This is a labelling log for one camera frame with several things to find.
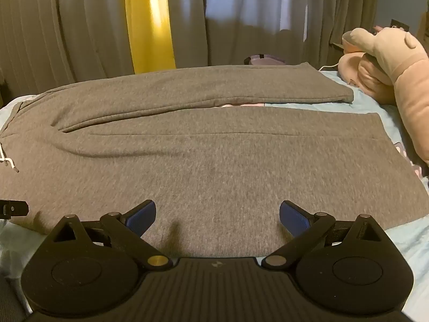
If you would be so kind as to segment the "yellow curtain strip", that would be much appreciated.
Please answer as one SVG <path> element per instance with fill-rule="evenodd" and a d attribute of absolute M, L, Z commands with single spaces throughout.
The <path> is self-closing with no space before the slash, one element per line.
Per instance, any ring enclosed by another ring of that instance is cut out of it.
<path fill-rule="evenodd" d="M 176 68 L 168 0 L 124 0 L 136 74 Z"/>

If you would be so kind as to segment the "light blue bed sheet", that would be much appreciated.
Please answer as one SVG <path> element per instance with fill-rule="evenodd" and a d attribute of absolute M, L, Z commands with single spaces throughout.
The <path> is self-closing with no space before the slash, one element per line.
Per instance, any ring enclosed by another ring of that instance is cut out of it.
<path fill-rule="evenodd" d="M 377 114 L 306 64 L 50 89 L 1 128 L 1 211 L 45 235 L 30 321 L 405 321 L 386 230 L 428 194 Z"/>

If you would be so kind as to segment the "grey sweatpants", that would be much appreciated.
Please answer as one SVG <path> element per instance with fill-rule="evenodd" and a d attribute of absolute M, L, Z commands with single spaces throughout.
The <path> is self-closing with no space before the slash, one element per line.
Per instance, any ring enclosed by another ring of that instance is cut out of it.
<path fill-rule="evenodd" d="M 1 129 L 1 198 L 51 231 L 150 199 L 145 240 L 169 256 L 264 256 L 282 245 L 284 200 L 384 228 L 428 213 L 428 194 L 377 114 L 310 65 L 186 68 L 51 89 Z"/>

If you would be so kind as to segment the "pink plush toy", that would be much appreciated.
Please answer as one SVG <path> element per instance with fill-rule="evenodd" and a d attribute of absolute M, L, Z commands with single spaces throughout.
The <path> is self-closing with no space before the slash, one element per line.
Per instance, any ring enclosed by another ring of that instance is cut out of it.
<path fill-rule="evenodd" d="M 428 163 L 428 53 L 410 32 L 396 27 L 342 35 L 338 71 L 382 105 L 395 104 L 416 153 Z"/>

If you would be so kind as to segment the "grey curtain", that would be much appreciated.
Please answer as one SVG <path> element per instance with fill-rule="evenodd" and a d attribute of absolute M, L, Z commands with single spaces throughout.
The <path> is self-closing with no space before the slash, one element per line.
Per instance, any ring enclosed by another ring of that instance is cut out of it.
<path fill-rule="evenodd" d="M 370 28 L 377 0 L 168 0 L 176 68 L 268 53 L 327 62 L 345 31 Z M 5 100 L 135 74 L 124 0 L 1 0 Z"/>

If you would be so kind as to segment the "purple bag behind bed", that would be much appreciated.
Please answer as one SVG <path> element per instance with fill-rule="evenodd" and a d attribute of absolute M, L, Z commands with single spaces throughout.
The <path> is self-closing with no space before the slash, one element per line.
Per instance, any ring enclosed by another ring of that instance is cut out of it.
<path fill-rule="evenodd" d="M 270 54 L 254 54 L 244 59 L 244 65 L 285 65 L 286 63 Z"/>

